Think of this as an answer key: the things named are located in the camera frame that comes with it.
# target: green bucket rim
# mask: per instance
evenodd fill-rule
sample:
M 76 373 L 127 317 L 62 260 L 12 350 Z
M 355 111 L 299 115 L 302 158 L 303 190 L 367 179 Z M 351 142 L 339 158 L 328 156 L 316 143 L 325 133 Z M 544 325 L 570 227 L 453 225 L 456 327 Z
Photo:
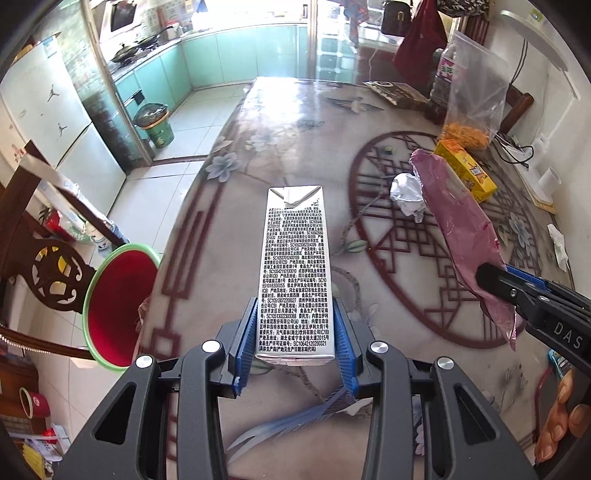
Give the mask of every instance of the green bucket rim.
M 90 299 L 92 298 L 92 292 L 94 291 L 101 274 L 115 258 L 125 252 L 129 252 L 130 250 L 145 253 L 152 260 L 152 262 L 154 262 L 154 265 L 156 265 L 157 268 L 160 266 L 160 256 L 148 245 L 125 244 L 119 247 L 118 249 L 114 250 L 114 252 L 112 252 L 107 258 L 105 258 L 103 263 L 101 263 L 100 267 L 96 270 L 96 273 L 94 277 L 92 277 L 90 285 L 88 286 L 88 291 L 86 292 L 86 297 L 84 298 L 84 306 L 82 308 L 82 332 L 84 333 L 84 339 L 86 341 L 86 345 L 88 346 L 88 350 L 99 364 L 113 372 L 124 372 L 128 367 L 120 367 L 119 365 L 112 364 L 103 358 L 103 356 L 95 348 L 95 345 L 90 338 L 90 332 L 88 331 L 88 310 L 90 306 Z

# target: red mug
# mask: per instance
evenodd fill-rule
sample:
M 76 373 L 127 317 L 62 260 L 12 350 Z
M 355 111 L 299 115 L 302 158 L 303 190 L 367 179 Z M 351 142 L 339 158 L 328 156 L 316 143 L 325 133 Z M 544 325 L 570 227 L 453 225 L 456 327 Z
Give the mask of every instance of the red mug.
M 25 411 L 28 419 L 33 417 L 44 419 L 50 415 L 49 403 L 43 395 L 29 392 L 24 387 L 21 387 L 18 393 L 21 397 L 22 409 Z

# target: pink plastic bag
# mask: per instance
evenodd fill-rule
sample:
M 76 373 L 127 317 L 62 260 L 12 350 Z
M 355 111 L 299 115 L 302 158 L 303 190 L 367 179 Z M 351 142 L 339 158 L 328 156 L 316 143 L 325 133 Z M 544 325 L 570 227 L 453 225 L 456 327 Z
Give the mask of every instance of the pink plastic bag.
M 482 310 L 515 350 L 515 307 L 476 283 L 476 269 L 483 263 L 506 270 L 492 222 L 445 159 L 426 150 L 415 150 L 410 163 L 421 181 L 423 199 L 446 241 L 457 279 L 480 299 Z

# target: screw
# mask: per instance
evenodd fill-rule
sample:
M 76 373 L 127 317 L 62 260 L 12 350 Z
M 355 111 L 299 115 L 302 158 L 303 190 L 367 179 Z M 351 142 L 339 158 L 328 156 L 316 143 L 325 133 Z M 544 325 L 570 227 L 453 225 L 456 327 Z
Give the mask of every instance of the screw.
M 443 368 L 444 370 L 451 370 L 454 365 L 453 360 L 446 356 L 442 356 L 441 358 L 439 358 L 437 360 L 437 364 L 440 368 Z
M 375 353 L 386 353 L 388 351 L 388 344 L 385 342 L 374 342 L 370 345 L 370 348 Z
M 207 353 L 214 353 L 217 352 L 222 345 L 217 340 L 208 340 L 207 342 L 203 342 L 201 349 Z
M 141 357 L 139 357 L 136 361 L 135 364 L 140 367 L 140 368 L 146 368 L 149 367 L 150 365 L 152 365 L 152 357 L 149 355 L 142 355 Z

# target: finger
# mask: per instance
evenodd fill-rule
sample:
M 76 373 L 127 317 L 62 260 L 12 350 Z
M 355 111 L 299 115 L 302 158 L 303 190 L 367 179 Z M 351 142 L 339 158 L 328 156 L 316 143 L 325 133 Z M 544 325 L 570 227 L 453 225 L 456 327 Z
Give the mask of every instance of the finger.
M 569 430 L 569 412 L 566 405 L 556 401 L 548 414 L 545 429 L 550 432 L 552 440 L 559 442 Z
M 574 369 L 570 369 L 558 384 L 558 403 L 564 404 L 573 393 Z
M 569 428 L 578 439 L 581 438 L 591 423 L 591 407 L 582 404 L 577 405 L 569 416 Z
M 538 463 L 551 459 L 556 453 L 558 443 L 552 441 L 552 436 L 547 430 L 542 432 L 537 445 L 535 446 L 535 459 Z

